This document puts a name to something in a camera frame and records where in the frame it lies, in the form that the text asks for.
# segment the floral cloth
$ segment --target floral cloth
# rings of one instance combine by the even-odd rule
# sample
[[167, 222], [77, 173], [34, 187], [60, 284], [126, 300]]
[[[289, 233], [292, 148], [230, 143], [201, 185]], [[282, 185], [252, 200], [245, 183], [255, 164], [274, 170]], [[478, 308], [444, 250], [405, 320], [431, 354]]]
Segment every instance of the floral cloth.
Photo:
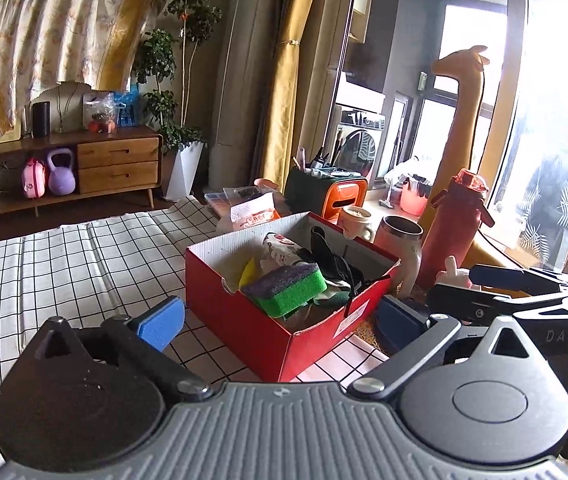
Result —
[[65, 81], [122, 91], [155, 0], [0, 0], [0, 137]]

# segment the pink case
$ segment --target pink case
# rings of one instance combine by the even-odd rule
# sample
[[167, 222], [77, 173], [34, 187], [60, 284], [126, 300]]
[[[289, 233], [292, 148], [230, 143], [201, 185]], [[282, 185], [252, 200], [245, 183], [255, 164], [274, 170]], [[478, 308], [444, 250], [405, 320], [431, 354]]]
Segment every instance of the pink case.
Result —
[[22, 189], [26, 198], [40, 198], [46, 190], [46, 167], [42, 161], [31, 158], [22, 170]]

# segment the purple kettlebell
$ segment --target purple kettlebell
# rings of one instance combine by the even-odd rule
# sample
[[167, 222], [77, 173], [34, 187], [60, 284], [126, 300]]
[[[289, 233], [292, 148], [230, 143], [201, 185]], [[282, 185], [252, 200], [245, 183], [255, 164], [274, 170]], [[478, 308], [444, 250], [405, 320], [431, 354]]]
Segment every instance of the purple kettlebell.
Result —
[[[68, 166], [56, 166], [53, 164], [53, 156], [68, 155]], [[51, 150], [46, 155], [46, 163], [50, 174], [48, 176], [48, 188], [54, 195], [68, 195], [75, 191], [75, 175], [73, 174], [73, 165], [75, 163], [75, 155], [68, 148], [58, 148]]]

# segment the red box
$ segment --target red box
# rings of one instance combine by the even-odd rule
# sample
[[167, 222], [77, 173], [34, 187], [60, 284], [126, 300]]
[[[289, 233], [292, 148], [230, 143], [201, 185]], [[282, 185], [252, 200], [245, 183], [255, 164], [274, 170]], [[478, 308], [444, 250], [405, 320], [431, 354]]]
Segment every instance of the red box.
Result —
[[334, 253], [359, 268], [367, 279], [391, 275], [389, 255], [361, 238], [347, 240], [342, 230], [313, 213], [211, 238], [186, 251], [186, 298], [189, 308], [263, 381], [290, 381], [349, 335], [386, 293], [388, 280], [371, 285], [345, 309], [301, 332], [290, 333], [237, 290], [242, 270], [261, 255], [262, 241], [276, 232], [310, 247], [310, 232], [321, 226]]

